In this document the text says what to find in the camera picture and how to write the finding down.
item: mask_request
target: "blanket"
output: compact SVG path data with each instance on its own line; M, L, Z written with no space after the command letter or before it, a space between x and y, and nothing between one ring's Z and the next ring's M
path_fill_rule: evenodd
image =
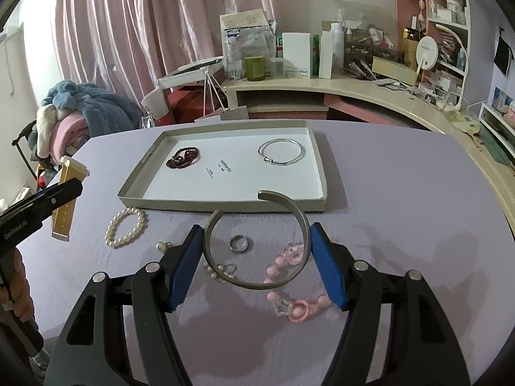
M50 155L55 163L66 155L66 148L73 145L81 136L89 135L89 128L81 113L75 111L57 122L50 137Z
M53 104L58 110L81 112L89 127L89 136L109 135L137 128L142 111L125 97L99 86L75 84L65 80L48 91L42 106Z

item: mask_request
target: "pearl bracelet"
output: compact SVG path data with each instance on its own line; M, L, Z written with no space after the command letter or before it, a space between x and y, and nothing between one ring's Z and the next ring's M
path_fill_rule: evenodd
M136 226L132 230L130 230L126 236L115 239L114 235L116 234L118 225L128 215L137 216ZM135 207L128 207L122 210L121 212L118 212L117 215L113 218L113 220L109 223L105 237L106 244L110 248L119 248L125 244L130 244L135 238L140 236L140 233L143 231L144 227L145 213L140 209L136 209Z
M298 265L302 262L304 255L304 244L288 244L283 255L275 259L273 265L266 269L266 278L264 283L273 282L273 278L279 275L279 269L286 267L287 264ZM281 298L275 290L270 290L266 295L268 301L272 302L274 312L278 317L288 317L293 323L305 321L310 316L318 313L319 308L326 308L331 304L329 296L324 293L318 296L316 303L309 303L307 300L298 299L296 301Z

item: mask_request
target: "white bottle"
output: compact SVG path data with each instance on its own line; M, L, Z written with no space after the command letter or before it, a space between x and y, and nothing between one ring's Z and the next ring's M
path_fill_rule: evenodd
M331 23L331 33L333 34L333 73L341 74L345 63L345 33L341 23Z

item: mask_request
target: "white towel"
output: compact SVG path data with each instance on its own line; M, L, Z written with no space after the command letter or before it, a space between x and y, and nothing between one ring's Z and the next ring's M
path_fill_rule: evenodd
M50 136L57 123L57 109L48 104L38 109L35 115L36 129L38 130L38 157L47 158L50 155Z

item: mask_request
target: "silver ring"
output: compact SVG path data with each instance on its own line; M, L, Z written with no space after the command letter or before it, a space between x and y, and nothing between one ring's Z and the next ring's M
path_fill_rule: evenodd
M269 157L267 157L265 155L265 149L268 148L273 143L276 143L276 142L290 142L290 143L294 143L295 145L297 145L300 148L299 155L297 155L294 159L292 159L290 161L286 161L286 162L274 161L272 158L269 158ZM265 142L263 145L261 145L259 147L257 152L258 152L259 155L261 155L261 157L263 158L263 160L265 160L265 162L269 162L269 163L271 163L273 165L290 165L290 164L293 164L293 163L297 162L298 160L300 160L300 158L302 158L302 156L304 155L304 147L302 145L300 145L300 143L297 142L294 139L279 138L279 139L272 139L270 141Z
M297 218L297 222L299 222L300 229L302 231L302 238L304 242L304 254L302 256L302 261L297 267L297 270L291 273L288 277L285 277L281 281L273 281L272 283L247 283L246 281L236 280L235 278L230 278L226 276L223 271L218 269L215 261L213 260L213 256L211 255L211 234L213 233L213 229L218 221L222 218L223 212L221 210L216 210L210 216L207 224L205 224L204 235L202 239L202 252L204 253L204 259L208 262L209 266L213 269L213 271L218 274L218 277L223 280L231 283L232 285L243 287L244 289L249 290L272 290L278 289L290 281L292 281L295 277L297 277L302 269L307 264L307 261L310 259L311 254L311 234L310 234L310 223L307 221L306 214L302 211L297 203L295 203L291 198L285 196L284 194L277 193L275 191L268 190L260 190L257 193L257 198L259 200L267 200L269 202L277 203L281 206L284 206L288 209L294 216Z
M244 241L244 244L243 244L243 247L242 248L238 248L236 247L236 243L240 240L240 239L243 239ZM231 240L229 241L229 249L234 252L235 254L243 254L246 250L249 249L249 246L250 246L250 240L248 237L246 237L245 235L235 235L231 238Z

